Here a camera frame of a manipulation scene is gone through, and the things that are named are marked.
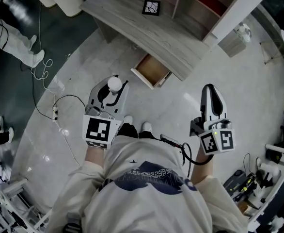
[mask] gray wood desk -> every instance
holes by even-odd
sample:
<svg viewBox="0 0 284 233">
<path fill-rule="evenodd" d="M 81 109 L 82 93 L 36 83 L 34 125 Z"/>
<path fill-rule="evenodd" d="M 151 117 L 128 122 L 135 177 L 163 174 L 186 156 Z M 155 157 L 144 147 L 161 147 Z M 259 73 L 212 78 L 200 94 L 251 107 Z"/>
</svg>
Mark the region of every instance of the gray wood desk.
<svg viewBox="0 0 284 233">
<path fill-rule="evenodd" d="M 209 46 L 172 20 L 172 4 L 159 1 L 158 17 L 142 14 L 144 0 L 86 0 L 80 7 L 96 19 L 107 41 L 115 30 L 185 80 Z"/>
</svg>

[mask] open drawer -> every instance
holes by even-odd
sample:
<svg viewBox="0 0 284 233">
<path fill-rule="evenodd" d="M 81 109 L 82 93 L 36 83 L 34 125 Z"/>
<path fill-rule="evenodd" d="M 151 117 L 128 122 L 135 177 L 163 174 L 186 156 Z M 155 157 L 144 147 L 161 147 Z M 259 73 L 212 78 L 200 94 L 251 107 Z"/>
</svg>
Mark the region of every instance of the open drawer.
<svg viewBox="0 0 284 233">
<path fill-rule="evenodd" d="M 157 86 L 161 87 L 171 75 L 169 69 L 149 54 L 131 71 L 152 90 Z"/>
</svg>

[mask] white floor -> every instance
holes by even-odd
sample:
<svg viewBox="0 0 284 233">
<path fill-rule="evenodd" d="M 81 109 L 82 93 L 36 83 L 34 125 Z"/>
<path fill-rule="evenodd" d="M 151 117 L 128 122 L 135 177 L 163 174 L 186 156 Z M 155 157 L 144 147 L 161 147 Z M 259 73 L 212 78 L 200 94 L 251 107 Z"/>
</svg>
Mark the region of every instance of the white floor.
<svg viewBox="0 0 284 233">
<path fill-rule="evenodd" d="M 237 140 L 234 152 L 215 157 L 214 175 L 224 182 L 243 168 L 246 153 L 251 153 L 254 169 L 256 157 L 265 153 L 264 145 L 273 144 L 279 137 L 283 121 L 284 61 L 264 65 L 259 42 L 270 38 L 253 17 L 246 21 L 253 37 L 242 53 L 229 58 L 216 46 L 185 81 L 172 75 L 162 88 L 153 91 L 130 71 L 144 52 L 122 36 L 107 44 L 96 31 L 70 56 L 49 88 L 60 90 L 56 98 L 73 94 L 87 104 L 95 84 L 119 74 L 123 81 L 129 80 L 126 113 L 134 117 L 137 129 L 147 120 L 156 137 L 163 133 L 180 143 L 186 141 L 195 155 L 199 140 L 188 137 L 190 120 L 200 115 L 203 86 L 214 84 L 226 100 Z M 53 95 L 46 91 L 39 109 L 51 117 L 52 105 Z M 27 177 L 28 190 L 46 208 L 53 205 L 68 174 L 79 167 L 70 149 L 82 164 L 87 148 L 81 138 L 84 107 L 80 101 L 67 97 L 58 102 L 58 107 L 61 128 L 34 111 L 12 169 L 12 179 Z"/>
</svg>

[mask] white sneaker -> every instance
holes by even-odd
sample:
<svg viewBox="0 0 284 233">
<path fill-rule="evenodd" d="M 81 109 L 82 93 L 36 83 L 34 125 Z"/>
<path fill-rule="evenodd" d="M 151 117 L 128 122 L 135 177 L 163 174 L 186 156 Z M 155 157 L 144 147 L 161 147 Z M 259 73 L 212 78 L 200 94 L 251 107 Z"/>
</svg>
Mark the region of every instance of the white sneaker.
<svg viewBox="0 0 284 233">
<path fill-rule="evenodd" d="M 36 67 L 43 59 L 45 56 L 45 51 L 41 50 L 38 54 L 35 54 L 33 56 L 33 65 L 31 67 Z"/>
<path fill-rule="evenodd" d="M 32 38 L 30 39 L 31 44 L 30 44 L 29 50 L 32 49 L 32 47 L 33 47 L 34 43 L 36 42 L 36 40 L 37 40 L 36 35 L 32 36 Z"/>
<path fill-rule="evenodd" d="M 3 133 L 3 132 L 4 132 L 3 124 L 4 124 L 3 117 L 0 116 L 0 127 L 1 127 L 0 133 Z"/>
<path fill-rule="evenodd" d="M 142 124 L 142 131 L 149 131 L 150 133 L 152 132 L 152 125 L 149 122 L 144 122 Z"/>
<path fill-rule="evenodd" d="M 133 117 L 132 116 L 127 115 L 127 116 L 124 117 L 123 124 L 124 123 L 129 123 L 130 125 L 132 125 L 132 122 L 133 122 Z"/>
<path fill-rule="evenodd" d="M 12 140 L 13 140 L 13 137 L 14 137 L 14 130 L 13 130 L 12 127 L 8 129 L 8 133 L 9 133 L 9 139 L 8 139 L 7 142 L 8 142 L 8 143 L 11 143 Z"/>
</svg>

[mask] navy graphic print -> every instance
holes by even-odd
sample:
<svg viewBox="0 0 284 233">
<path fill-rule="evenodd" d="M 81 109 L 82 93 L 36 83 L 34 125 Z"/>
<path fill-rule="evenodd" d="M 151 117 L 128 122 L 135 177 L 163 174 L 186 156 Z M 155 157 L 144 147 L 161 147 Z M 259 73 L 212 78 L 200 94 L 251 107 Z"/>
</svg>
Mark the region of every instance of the navy graphic print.
<svg viewBox="0 0 284 233">
<path fill-rule="evenodd" d="M 191 191 L 197 191 L 196 187 L 194 187 L 189 179 L 178 176 L 178 174 L 170 168 L 165 168 L 148 161 L 145 161 L 137 169 L 127 171 L 114 181 L 106 179 L 98 190 L 101 191 L 111 182 L 114 182 L 119 188 L 126 191 L 144 188 L 149 184 L 157 191 L 168 195 L 181 193 L 182 185 L 186 185 Z"/>
</svg>

